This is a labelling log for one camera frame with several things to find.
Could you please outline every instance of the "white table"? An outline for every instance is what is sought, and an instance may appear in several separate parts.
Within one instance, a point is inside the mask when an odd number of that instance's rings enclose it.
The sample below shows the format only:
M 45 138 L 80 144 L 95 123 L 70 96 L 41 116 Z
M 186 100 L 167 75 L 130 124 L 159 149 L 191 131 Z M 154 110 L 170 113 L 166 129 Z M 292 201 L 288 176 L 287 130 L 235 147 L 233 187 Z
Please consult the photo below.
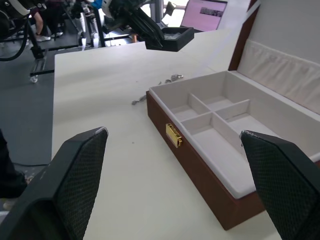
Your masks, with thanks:
M 144 43 L 57 55 L 52 155 L 99 126 L 109 138 L 86 240 L 280 240 L 264 212 L 224 231 L 147 115 L 131 105 L 172 74 L 185 79 L 226 70 L 235 40 L 202 64 L 227 30 L 198 33 L 180 52 Z

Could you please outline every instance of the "gold latch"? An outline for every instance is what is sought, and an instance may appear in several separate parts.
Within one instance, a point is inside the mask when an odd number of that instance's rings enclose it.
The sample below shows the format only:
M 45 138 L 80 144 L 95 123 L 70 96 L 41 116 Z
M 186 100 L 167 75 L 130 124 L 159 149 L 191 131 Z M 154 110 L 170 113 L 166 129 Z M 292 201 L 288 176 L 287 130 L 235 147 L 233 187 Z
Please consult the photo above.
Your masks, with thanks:
M 180 147 L 182 144 L 182 137 L 177 132 L 177 130 L 170 124 L 167 123 L 165 125 L 165 133 L 171 140 L 171 142 L 174 144 L 176 148 Z

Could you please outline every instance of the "open box lid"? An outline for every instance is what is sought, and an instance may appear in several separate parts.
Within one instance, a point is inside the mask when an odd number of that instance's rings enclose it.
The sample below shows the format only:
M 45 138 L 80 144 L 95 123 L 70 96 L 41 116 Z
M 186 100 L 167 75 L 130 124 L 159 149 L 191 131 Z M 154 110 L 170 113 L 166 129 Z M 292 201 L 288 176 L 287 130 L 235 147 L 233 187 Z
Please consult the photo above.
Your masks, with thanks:
M 320 1 L 260 1 L 242 26 L 228 70 L 320 114 Z

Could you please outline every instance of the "black equipment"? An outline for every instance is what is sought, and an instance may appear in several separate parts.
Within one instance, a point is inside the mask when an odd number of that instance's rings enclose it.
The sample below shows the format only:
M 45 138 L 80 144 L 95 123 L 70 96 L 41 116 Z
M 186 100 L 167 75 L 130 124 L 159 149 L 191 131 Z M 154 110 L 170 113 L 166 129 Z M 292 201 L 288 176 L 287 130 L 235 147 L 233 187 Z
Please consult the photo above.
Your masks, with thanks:
M 82 240 L 97 196 L 108 132 L 65 141 L 0 224 L 1 240 Z
M 113 22 L 106 29 L 111 32 L 121 26 L 129 25 L 144 39 L 147 49 L 163 51 L 177 52 L 194 38 L 192 27 L 161 30 L 140 8 L 147 3 L 149 3 L 148 0 L 112 0 L 106 8 L 111 13 Z M 22 21 L 19 27 L 26 26 L 30 9 L 36 6 L 45 8 L 43 0 L 0 0 L 0 39 L 8 38 L 19 30 L 10 30 L 10 21 L 24 19 L 25 21 Z M 177 33 L 179 36 L 176 38 L 168 39 L 166 37 L 166 35 Z
M 292 142 L 240 135 L 256 191 L 284 240 L 320 239 L 320 169 Z

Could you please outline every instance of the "laptop screen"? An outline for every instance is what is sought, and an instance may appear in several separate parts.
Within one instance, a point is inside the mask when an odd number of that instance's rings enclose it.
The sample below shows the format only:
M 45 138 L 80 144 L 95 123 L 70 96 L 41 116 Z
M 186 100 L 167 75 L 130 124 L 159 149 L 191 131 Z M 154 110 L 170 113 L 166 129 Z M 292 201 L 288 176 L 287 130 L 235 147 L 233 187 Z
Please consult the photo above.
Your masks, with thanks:
M 216 30 L 226 6 L 227 2 L 217 0 L 189 0 L 181 26 L 202 32 Z

